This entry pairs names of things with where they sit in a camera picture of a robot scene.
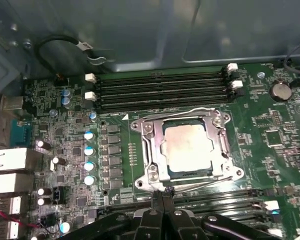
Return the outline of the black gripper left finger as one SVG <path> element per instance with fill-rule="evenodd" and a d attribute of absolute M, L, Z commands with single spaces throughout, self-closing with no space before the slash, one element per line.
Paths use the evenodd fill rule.
<path fill-rule="evenodd" d="M 116 212 L 61 237 L 60 240 L 160 240 L 163 225 L 163 193 L 152 194 L 151 208 L 135 211 L 134 217 Z"/>

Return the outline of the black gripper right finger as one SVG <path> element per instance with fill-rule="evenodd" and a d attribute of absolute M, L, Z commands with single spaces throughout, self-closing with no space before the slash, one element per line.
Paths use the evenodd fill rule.
<path fill-rule="evenodd" d="M 179 240 L 276 240 L 278 237 L 219 214 L 204 216 L 200 223 L 184 210 L 175 208 L 175 188 L 163 192 L 164 213 Z"/>

